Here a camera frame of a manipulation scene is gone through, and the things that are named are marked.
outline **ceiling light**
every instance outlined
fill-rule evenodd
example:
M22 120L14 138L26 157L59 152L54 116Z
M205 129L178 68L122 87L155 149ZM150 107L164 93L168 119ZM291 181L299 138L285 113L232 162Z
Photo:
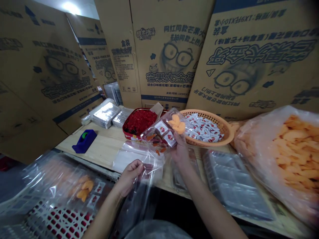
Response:
M72 14L81 15L80 9L73 3L66 2L62 5L62 7Z

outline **red tin box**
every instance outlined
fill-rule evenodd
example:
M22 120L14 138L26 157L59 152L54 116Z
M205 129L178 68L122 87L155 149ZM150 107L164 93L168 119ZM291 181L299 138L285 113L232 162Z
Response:
M133 115L134 112L135 112L135 111L138 111L138 110L150 110L150 109L149 109L149 108L137 108L137 109L135 109L135 110L130 114L130 116L126 119L126 121L125 121L125 123L124 123L124 125L123 125L123 127L122 127L122 130L123 130L123 133L124 133L125 138L127 138L127 139L129 139L129 140L132 140L132 141L141 142L142 139L141 139L141 137L140 137L139 135L131 134L131 133L128 133L128 132L125 132L125 131L124 131L124 129L126 128L126 123L130 120L131 115Z

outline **orange basket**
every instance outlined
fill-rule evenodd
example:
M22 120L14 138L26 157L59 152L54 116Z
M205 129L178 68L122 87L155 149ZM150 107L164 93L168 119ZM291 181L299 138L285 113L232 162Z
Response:
M186 142L188 144L199 146L199 147L218 147L218 146L223 146L223 145L230 143L234 138L234 132L233 132L230 124L228 124L228 122L226 120L224 120L223 118L221 118L213 113L210 113L207 111L202 111L202 110L194 110L194 109L182 110L182 111L180 111L180 113L183 116L198 113L198 117L203 117L203 118L208 119L208 120L212 121L213 123L217 124L218 128L220 129L220 133L224 134L224 138L217 143L203 142L203 141L200 141L197 139L193 139L189 136L186 136Z

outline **bag of orange snacks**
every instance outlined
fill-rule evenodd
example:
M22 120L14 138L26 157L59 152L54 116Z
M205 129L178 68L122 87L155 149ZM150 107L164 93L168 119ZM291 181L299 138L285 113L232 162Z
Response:
M247 121L235 148L251 173L297 217L318 219L319 115L284 106Z

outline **red candy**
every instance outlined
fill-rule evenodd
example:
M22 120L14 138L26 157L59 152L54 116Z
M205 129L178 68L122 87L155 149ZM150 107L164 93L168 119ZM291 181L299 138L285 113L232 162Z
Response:
M125 132L140 135L150 127L157 118L157 114L150 110L138 110L135 111L128 119L125 125Z

